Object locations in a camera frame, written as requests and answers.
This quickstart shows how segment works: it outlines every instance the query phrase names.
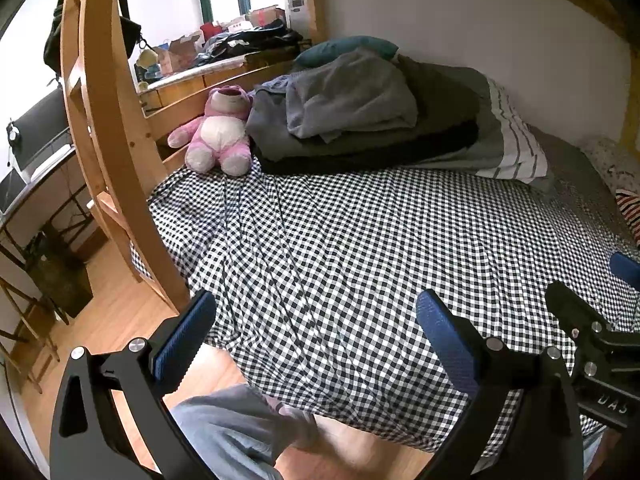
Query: pink teddy bear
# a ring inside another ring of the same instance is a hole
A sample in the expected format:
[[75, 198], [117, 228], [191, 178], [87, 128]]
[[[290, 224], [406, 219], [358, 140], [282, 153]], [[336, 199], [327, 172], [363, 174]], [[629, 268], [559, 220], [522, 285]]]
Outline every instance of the pink teddy bear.
[[244, 175], [251, 167], [244, 124], [252, 105], [252, 98], [239, 86], [214, 88], [204, 105], [204, 115], [172, 131], [168, 144], [180, 148], [189, 143], [184, 163], [193, 171], [206, 173], [219, 161], [226, 174]]

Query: teddy bear's arm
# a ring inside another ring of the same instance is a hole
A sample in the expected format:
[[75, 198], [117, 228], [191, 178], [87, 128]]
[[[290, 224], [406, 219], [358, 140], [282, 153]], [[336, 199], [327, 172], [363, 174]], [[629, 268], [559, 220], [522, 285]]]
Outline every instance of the teddy bear's arm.
[[200, 123], [204, 120], [204, 116], [196, 117], [182, 126], [178, 126], [169, 134], [167, 143], [171, 148], [181, 148], [188, 142], [191, 142]]

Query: air conditioner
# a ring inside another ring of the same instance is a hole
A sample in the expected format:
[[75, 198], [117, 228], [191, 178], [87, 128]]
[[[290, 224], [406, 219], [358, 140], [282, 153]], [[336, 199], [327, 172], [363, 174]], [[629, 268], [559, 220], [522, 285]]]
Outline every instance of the air conditioner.
[[306, 0], [287, 0], [286, 15], [289, 27], [301, 34], [303, 38], [308, 39], [310, 27]]

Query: blue rubber pad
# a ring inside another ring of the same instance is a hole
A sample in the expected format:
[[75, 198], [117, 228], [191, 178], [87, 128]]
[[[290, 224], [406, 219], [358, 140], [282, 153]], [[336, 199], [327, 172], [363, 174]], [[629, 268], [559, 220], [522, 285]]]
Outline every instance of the blue rubber pad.
[[210, 292], [204, 292], [154, 359], [153, 375], [162, 389], [178, 389], [215, 320], [216, 300]]
[[446, 316], [447, 307], [433, 290], [418, 296], [418, 323], [427, 336], [433, 351], [459, 392], [475, 397], [479, 385], [474, 378], [475, 360]]
[[627, 282], [635, 290], [640, 290], [640, 264], [622, 253], [613, 253], [609, 259], [609, 269], [614, 276]]

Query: person's leg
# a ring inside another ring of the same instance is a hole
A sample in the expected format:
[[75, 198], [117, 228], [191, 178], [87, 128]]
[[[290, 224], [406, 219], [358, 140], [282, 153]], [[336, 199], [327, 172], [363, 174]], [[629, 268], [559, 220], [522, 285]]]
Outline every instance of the person's leg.
[[192, 397], [170, 411], [193, 449], [221, 480], [281, 480], [274, 468], [279, 455], [316, 430], [315, 422], [310, 424], [299, 410], [277, 413], [247, 384]]

